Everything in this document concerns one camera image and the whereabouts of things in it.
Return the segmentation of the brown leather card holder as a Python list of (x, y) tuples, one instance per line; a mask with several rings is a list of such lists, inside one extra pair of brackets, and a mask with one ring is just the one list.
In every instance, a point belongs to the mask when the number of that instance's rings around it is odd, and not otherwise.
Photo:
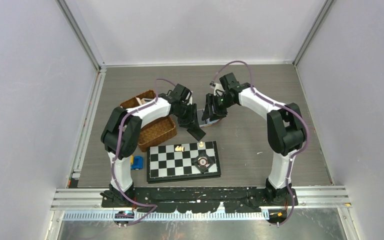
[(221, 121), (221, 119), (210, 120), (209, 118), (203, 120), (202, 119), (203, 115), (204, 115), (204, 109), (198, 109), (197, 110), (197, 119), (198, 119), (198, 123), (199, 123), (200, 128), (209, 127), (209, 126), (214, 125), (214, 124)]

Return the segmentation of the white magnetic stripe card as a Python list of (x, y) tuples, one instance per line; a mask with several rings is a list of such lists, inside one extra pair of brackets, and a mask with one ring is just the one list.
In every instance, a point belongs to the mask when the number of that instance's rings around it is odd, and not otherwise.
[(135, 97), (135, 99), (140, 106), (148, 102), (152, 102), (154, 100), (153, 98), (139, 98), (139, 97)]

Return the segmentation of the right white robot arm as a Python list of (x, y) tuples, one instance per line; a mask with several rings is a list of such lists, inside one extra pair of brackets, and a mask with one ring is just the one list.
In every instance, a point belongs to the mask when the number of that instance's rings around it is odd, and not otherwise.
[(292, 169), (296, 156), (307, 144), (308, 126), (295, 103), (285, 104), (259, 92), (250, 83), (240, 83), (233, 73), (211, 81), (213, 93), (205, 96), (202, 119), (225, 118), (233, 105), (246, 107), (263, 117), (267, 141), (273, 151), (272, 167), (266, 179), (264, 195), (271, 205), (279, 205), (292, 194)]

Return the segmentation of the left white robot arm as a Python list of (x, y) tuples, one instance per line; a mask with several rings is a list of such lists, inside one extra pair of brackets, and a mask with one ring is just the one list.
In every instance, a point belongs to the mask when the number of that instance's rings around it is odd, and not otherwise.
[(197, 141), (205, 136), (198, 123), (197, 105), (193, 103), (192, 91), (181, 84), (176, 84), (167, 93), (157, 94), (153, 100), (141, 106), (119, 106), (112, 111), (100, 139), (110, 159), (109, 191), (121, 207), (128, 207), (134, 199), (130, 159), (138, 146), (141, 129), (170, 115), (176, 116), (178, 125)]

